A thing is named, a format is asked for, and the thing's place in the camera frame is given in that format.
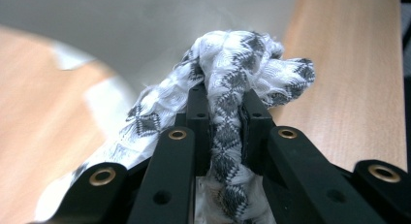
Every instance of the wooden surface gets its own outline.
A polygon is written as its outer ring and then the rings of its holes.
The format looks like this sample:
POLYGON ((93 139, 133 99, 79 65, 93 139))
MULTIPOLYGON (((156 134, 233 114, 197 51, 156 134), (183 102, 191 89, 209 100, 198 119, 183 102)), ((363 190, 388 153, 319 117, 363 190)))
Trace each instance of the wooden surface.
MULTIPOLYGON (((48 41, 0 28, 0 223, 32 220, 43 189, 104 140, 81 96, 110 76, 99 64, 61 72, 48 41)), ((317 80, 271 112, 334 164, 377 158, 405 169, 398 0, 298 0, 285 57, 317 80)))

